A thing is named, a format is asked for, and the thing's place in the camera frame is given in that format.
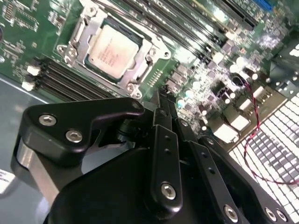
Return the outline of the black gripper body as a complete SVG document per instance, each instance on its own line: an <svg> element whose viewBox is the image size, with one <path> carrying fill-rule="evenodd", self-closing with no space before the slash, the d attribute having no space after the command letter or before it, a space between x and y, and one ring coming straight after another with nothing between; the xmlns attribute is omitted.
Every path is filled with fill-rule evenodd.
<svg viewBox="0 0 299 224"><path fill-rule="evenodd" d="M217 224L198 172L177 149L125 152L65 186L50 224Z"/></svg>

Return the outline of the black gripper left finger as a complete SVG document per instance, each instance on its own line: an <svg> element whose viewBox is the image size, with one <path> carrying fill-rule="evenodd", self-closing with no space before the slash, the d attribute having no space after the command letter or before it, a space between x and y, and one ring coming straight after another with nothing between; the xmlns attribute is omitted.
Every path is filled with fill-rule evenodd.
<svg viewBox="0 0 299 224"><path fill-rule="evenodd" d="M132 98L35 105L22 116L15 158L52 207L72 181L127 151L174 146L167 88L150 108Z"/></svg>

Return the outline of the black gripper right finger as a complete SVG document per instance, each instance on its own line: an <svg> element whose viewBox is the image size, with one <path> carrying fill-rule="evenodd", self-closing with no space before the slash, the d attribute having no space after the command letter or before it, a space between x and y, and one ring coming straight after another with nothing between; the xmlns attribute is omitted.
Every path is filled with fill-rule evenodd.
<svg viewBox="0 0 299 224"><path fill-rule="evenodd" d="M180 199L170 224L290 224L292 219L209 135L197 138L178 117L175 96L168 93L168 111L176 134L167 190L169 201Z"/></svg>

